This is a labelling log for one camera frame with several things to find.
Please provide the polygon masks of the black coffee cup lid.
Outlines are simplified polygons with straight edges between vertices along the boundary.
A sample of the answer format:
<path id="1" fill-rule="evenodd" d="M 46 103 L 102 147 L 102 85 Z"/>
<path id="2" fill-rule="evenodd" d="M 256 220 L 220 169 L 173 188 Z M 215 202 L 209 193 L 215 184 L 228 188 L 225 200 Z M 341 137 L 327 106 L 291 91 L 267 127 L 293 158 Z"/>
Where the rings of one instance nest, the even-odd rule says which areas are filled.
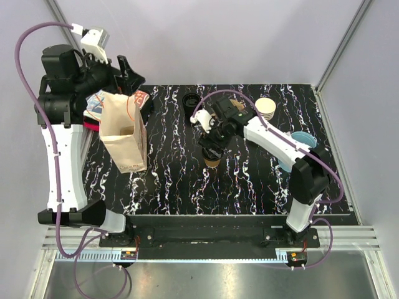
<path id="1" fill-rule="evenodd" d="M 222 158 L 222 153 L 219 153 L 213 149 L 202 148 L 201 150 L 203 158 L 208 161 L 217 161 Z"/>

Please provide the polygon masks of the paper takeout bag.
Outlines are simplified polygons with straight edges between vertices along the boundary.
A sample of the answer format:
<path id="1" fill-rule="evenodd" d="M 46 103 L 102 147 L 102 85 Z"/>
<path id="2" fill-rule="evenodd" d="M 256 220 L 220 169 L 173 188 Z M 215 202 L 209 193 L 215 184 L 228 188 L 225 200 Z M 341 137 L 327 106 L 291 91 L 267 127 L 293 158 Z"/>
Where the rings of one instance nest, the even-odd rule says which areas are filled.
<path id="1" fill-rule="evenodd" d="M 99 136 L 121 173 L 137 173 L 147 169 L 147 131 L 138 105 L 130 105 L 128 115 L 122 106 L 123 94 L 105 92 Z M 133 135 L 120 136 L 122 128 L 133 126 Z"/>

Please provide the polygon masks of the cardboard cup carrier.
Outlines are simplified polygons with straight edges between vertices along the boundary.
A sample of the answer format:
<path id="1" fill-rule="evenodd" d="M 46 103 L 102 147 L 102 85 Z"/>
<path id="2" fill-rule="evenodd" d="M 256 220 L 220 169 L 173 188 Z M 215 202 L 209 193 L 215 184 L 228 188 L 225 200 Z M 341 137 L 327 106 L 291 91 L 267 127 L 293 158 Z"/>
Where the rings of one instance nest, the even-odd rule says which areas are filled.
<path id="1" fill-rule="evenodd" d="M 120 136 L 127 136 L 127 135 L 133 135 L 135 128 L 133 126 L 128 126 L 125 128 L 122 128 L 120 130 Z"/>

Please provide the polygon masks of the red cloth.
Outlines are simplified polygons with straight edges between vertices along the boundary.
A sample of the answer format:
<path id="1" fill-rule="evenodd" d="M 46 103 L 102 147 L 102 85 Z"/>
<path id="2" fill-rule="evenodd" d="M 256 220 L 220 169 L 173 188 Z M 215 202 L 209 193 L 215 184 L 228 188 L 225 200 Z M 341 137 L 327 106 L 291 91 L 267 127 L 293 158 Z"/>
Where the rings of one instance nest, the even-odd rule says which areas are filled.
<path id="1" fill-rule="evenodd" d="M 94 132 L 99 132 L 100 124 L 98 122 L 95 122 L 95 123 L 84 122 L 84 127 L 88 130 L 92 130 Z"/>

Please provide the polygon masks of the single paper coffee cup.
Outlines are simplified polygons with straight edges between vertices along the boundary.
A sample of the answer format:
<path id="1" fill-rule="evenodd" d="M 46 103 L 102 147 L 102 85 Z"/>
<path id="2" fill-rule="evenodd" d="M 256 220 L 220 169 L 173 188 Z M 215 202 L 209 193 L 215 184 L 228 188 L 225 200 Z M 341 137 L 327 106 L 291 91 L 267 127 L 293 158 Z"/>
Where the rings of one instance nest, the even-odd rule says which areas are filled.
<path id="1" fill-rule="evenodd" d="M 220 159 L 204 159 L 205 165 L 209 168 L 216 168 L 220 164 Z"/>

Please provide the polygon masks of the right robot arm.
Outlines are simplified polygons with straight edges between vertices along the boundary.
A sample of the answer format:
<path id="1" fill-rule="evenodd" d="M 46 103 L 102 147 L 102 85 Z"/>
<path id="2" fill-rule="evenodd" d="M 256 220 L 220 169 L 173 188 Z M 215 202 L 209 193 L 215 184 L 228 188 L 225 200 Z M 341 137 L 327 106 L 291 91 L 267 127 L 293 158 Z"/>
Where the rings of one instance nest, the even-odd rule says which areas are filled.
<path id="1" fill-rule="evenodd" d="M 213 104 L 213 112 L 196 108 L 190 121 L 199 123 L 203 135 L 199 140 L 206 162 L 218 161 L 230 141 L 240 136 L 262 147 L 282 161 L 291 171 L 289 192 L 292 204 L 283 231 L 284 242 L 297 247 L 305 240 L 315 204 L 330 184 L 324 167 L 324 149 L 300 143 L 256 115 L 252 108 L 239 109 L 231 100 Z"/>

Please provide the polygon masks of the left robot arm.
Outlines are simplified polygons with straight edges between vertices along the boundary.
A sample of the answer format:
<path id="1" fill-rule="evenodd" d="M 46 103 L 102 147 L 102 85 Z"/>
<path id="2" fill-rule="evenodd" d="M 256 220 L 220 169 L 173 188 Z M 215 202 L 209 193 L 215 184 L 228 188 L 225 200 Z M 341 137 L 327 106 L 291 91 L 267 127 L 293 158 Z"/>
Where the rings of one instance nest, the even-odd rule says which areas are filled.
<path id="1" fill-rule="evenodd" d="M 134 72 L 125 56 L 117 57 L 118 68 L 93 51 L 80 53 L 70 45 L 43 50 L 46 74 L 41 79 L 37 122 L 47 148 L 49 199 L 37 215 L 43 225 L 96 227 L 113 233 L 122 247 L 135 238 L 126 217 L 107 209 L 103 200 L 89 202 L 82 182 L 81 146 L 87 98 L 98 91 L 132 95 L 145 79 Z"/>

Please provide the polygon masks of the black coffee lid stack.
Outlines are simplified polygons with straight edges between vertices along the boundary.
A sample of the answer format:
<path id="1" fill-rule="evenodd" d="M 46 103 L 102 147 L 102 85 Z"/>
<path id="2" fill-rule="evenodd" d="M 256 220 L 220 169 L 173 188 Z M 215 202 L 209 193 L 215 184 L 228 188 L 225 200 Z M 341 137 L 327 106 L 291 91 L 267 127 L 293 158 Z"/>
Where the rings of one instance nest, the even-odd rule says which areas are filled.
<path id="1" fill-rule="evenodd" d="M 201 101 L 201 97 L 196 94 L 196 93 L 187 93 L 183 99 L 182 99 L 182 104 L 183 104 L 183 109 L 185 112 L 185 115 L 187 117 L 191 116 Z"/>

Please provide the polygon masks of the paper cup stack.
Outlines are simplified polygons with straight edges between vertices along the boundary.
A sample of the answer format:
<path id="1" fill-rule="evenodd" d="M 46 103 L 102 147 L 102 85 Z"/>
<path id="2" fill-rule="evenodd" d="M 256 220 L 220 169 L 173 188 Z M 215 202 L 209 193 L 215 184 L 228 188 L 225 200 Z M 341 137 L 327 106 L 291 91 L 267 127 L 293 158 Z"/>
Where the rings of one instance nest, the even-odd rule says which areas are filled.
<path id="1" fill-rule="evenodd" d="M 263 119 L 269 121 L 273 118 L 276 110 L 276 103 L 274 100 L 266 97 L 258 98 L 255 102 L 255 106 Z"/>

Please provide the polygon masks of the blue plastic cup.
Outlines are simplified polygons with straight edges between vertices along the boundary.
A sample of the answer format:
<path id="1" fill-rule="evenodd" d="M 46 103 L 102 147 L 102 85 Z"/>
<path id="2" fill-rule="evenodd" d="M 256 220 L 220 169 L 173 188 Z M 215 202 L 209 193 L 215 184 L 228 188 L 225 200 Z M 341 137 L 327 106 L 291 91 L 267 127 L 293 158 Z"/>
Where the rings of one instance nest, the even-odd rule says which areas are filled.
<path id="1" fill-rule="evenodd" d="M 300 143 L 303 143 L 309 146 L 310 148 L 315 148 L 317 146 L 316 138 L 307 132 L 296 131 L 293 133 L 287 132 L 286 134 L 289 135 L 292 139 Z M 285 172 L 289 173 L 291 171 L 291 169 L 287 165 L 285 165 L 281 160 L 278 160 L 278 164 L 281 167 L 281 169 L 284 170 Z"/>

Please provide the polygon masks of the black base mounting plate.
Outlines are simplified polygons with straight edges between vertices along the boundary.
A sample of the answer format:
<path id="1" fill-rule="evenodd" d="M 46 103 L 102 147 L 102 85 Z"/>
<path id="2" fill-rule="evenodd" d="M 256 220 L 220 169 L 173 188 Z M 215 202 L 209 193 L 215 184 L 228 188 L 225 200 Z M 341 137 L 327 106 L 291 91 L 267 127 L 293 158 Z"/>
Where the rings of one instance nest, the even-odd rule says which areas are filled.
<path id="1" fill-rule="evenodd" d="M 127 250 L 138 245 L 141 261 L 263 262 L 281 260 L 278 250 L 319 249 L 322 219 L 336 228 L 358 225 L 353 214 L 316 216 L 311 228 L 293 233 L 285 216 L 131 216 L 133 237 L 108 236 L 99 246 Z"/>

